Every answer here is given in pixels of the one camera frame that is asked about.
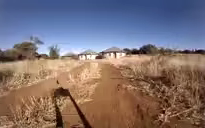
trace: house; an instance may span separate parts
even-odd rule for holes
[[[111,47],[102,51],[102,55],[104,58],[121,58],[126,56],[126,53],[120,48]]]
[[[68,52],[64,56],[61,56],[61,59],[78,59],[78,55],[73,52]]]
[[[97,56],[98,56],[98,53],[90,49],[78,55],[79,60],[94,60],[96,59]]]

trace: dirt road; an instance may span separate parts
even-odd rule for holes
[[[80,105],[81,110],[94,128],[152,128],[152,116],[157,104],[151,98],[134,95],[124,86],[128,84],[120,71],[103,64],[99,85],[92,101]],[[66,124],[80,122],[73,106],[63,110]]]

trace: dry grass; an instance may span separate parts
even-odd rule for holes
[[[36,60],[0,64],[0,95],[11,89],[29,86],[39,81],[57,77],[81,65],[75,60]]]
[[[180,119],[205,127],[204,60],[200,58],[196,64],[196,60],[184,61],[182,57],[156,56],[141,62],[126,62],[123,74],[142,92],[158,98],[162,111],[156,122],[160,126],[171,119]]]
[[[66,85],[77,103],[84,103],[91,100],[96,82],[92,82],[100,77],[100,66],[98,63],[90,63],[77,74],[70,73],[69,85]],[[1,116],[0,127],[55,127],[56,116],[55,106],[52,97],[35,98],[30,97],[23,100],[22,106],[11,107],[12,117]],[[60,111],[63,110],[71,101],[63,97],[56,99]]]
[[[89,67],[84,68],[76,77],[69,75],[69,89],[78,103],[90,101],[91,95],[98,85],[97,79],[101,77],[100,66],[98,63],[90,63]]]
[[[55,127],[56,114],[54,102],[62,110],[70,101],[64,97],[59,97],[56,101],[53,101],[52,97],[30,97],[28,100],[23,100],[22,106],[11,107],[12,116],[1,116],[0,127]]]

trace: ground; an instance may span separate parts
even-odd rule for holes
[[[87,66],[89,62],[70,72],[74,76],[78,75]],[[118,68],[105,63],[99,63],[99,66],[101,77],[96,80],[98,85],[91,96],[92,100],[78,104],[90,125],[95,128],[158,127],[154,123],[155,116],[160,111],[158,102],[140,92],[129,90],[126,85],[130,83],[121,75]],[[0,116],[10,116],[11,107],[21,104],[25,98],[42,97],[50,95],[55,88],[66,88],[67,81],[68,74],[63,73],[57,78],[11,91],[8,95],[0,97]],[[62,110],[62,116],[68,127],[82,124],[72,104]]]

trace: white wall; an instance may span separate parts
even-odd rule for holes
[[[105,58],[115,58],[115,53],[104,53],[103,56]],[[125,53],[116,53],[116,58],[121,58],[123,56],[126,56]]]
[[[79,60],[95,60],[98,55],[79,55]]]

